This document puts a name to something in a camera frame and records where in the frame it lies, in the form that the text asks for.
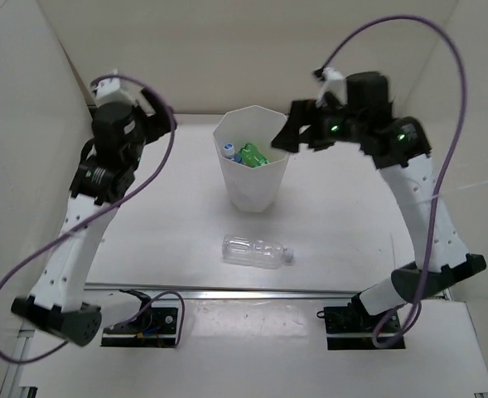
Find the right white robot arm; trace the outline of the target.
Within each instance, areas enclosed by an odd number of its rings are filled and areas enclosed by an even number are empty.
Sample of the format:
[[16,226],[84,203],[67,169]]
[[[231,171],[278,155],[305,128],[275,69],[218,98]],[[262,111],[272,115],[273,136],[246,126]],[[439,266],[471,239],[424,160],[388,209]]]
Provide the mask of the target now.
[[272,148],[298,153],[303,143],[313,151],[359,145],[393,193],[413,244],[413,262],[352,299],[351,323],[368,332],[385,312],[412,303],[419,286],[422,298],[431,297],[485,270],[486,261],[467,249],[436,197],[428,137],[414,117],[394,117],[387,77],[377,71],[343,76],[331,67],[315,75],[320,94],[291,103]]

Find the green plastic bottle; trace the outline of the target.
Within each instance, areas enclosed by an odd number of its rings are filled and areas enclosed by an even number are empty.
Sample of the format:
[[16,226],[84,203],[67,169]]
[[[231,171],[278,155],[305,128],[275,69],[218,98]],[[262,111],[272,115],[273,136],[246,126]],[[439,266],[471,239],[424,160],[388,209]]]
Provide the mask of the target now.
[[252,143],[246,143],[240,150],[239,155],[243,164],[251,167],[261,167],[269,164],[269,160],[261,154],[258,148]]

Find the blue label water bottle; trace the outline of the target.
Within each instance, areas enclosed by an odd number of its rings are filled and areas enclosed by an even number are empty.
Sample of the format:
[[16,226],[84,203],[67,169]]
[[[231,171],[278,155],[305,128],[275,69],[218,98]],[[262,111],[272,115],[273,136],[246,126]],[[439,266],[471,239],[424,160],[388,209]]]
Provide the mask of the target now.
[[235,150],[232,143],[227,143],[221,149],[222,156],[232,162],[243,164],[244,161],[241,155]]

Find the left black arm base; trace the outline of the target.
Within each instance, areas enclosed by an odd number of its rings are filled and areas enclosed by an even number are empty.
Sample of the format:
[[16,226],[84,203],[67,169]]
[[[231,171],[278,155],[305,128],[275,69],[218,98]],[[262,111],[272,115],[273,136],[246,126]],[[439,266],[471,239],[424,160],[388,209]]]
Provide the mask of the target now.
[[[185,320],[185,301],[177,291],[167,290],[150,297],[135,289],[120,289],[121,294],[128,294],[139,300],[138,314],[132,320],[121,321],[118,326],[104,328],[100,341],[101,347],[121,348],[177,348],[181,342]],[[155,307],[161,299],[173,297],[179,306]]]

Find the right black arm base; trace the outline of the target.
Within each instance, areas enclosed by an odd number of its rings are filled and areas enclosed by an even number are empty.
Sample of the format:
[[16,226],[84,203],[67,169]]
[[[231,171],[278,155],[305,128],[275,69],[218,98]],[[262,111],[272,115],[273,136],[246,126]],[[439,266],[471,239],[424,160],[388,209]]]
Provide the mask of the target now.
[[328,351],[373,351],[372,333],[384,313],[369,315],[358,294],[346,303],[327,304],[316,312],[324,322]]

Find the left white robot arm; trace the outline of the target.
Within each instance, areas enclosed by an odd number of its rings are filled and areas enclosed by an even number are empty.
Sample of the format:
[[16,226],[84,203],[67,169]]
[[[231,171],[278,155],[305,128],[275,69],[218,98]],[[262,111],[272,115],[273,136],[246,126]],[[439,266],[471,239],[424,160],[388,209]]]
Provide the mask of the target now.
[[11,311],[37,329],[79,347],[94,338],[102,310],[84,301],[85,281],[100,241],[135,181],[145,147],[176,126],[173,113],[147,88],[147,114],[122,91],[100,98],[91,122],[92,137],[81,149],[69,187],[60,244],[40,278]]

